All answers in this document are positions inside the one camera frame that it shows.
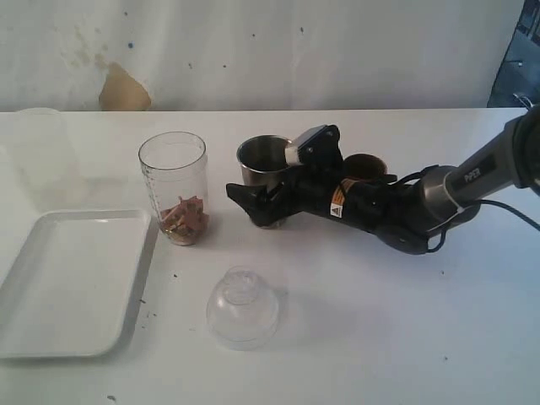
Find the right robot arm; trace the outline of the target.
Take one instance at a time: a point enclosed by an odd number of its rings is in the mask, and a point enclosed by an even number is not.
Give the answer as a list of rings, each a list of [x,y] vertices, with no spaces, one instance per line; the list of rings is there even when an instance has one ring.
[[[539,108],[508,121],[503,131],[461,165],[432,165],[397,178],[362,178],[347,170],[335,125],[313,127],[280,154],[276,185],[226,186],[228,197],[258,227],[310,213],[375,235],[411,255],[436,252],[429,240],[472,220],[489,195],[510,185],[539,191]]]

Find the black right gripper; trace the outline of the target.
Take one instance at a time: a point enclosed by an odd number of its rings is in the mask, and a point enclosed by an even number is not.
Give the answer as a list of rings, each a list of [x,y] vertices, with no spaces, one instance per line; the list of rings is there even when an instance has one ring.
[[[228,198],[246,212],[254,225],[263,228],[277,226],[297,213],[343,219],[347,191],[340,137],[337,126],[327,125],[308,153],[302,154],[304,164],[290,166],[286,180],[289,193],[277,207],[266,186],[228,183]]]

